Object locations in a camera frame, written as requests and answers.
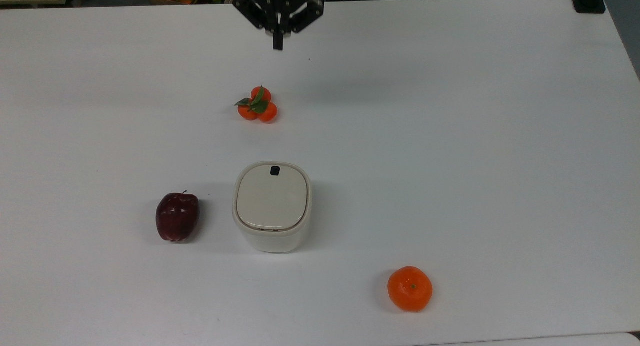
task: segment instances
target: white container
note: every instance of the white container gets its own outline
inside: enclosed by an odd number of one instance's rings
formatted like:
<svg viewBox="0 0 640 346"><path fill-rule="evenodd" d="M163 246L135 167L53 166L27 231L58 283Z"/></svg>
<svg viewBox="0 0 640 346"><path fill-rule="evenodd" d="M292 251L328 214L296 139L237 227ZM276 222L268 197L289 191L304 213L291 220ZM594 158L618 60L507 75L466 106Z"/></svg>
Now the white container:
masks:
<svg viewBox="0 0 640 346"><path fill-rule="evenodd" d="M297 248L309 232L311 195L311 181L301 168L257 162L235 183L233 220L254 248L285 253Z"/></svg>

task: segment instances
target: red apple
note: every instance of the red apple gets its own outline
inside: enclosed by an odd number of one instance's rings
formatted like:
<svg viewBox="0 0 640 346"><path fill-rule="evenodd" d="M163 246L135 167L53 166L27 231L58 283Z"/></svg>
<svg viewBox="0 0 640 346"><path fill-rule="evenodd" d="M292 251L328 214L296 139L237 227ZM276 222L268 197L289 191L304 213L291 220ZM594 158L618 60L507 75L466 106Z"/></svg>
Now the red apple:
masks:
<svg viewBox="0 0 640 346"><path fill-rule="evenodd" d="M198 197L193 194L167 194L155 210L155 225L160 237L169 241L186 239L200 216Z"/></svg>

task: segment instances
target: black robotic arm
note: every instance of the black robotic arm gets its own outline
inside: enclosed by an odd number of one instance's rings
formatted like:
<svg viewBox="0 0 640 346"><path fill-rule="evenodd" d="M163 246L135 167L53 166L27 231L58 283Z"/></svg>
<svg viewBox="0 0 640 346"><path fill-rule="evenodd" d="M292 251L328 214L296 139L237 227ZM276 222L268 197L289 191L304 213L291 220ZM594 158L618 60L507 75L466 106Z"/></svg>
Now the black robotic arm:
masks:
<svg viewBox="0 0 640 346"><path fill-rule="evenodd" d="M233 4L256 28L273 36L275 50L282 50L284 37L301 32L325 11L324 0L233 0Z"/></svg>

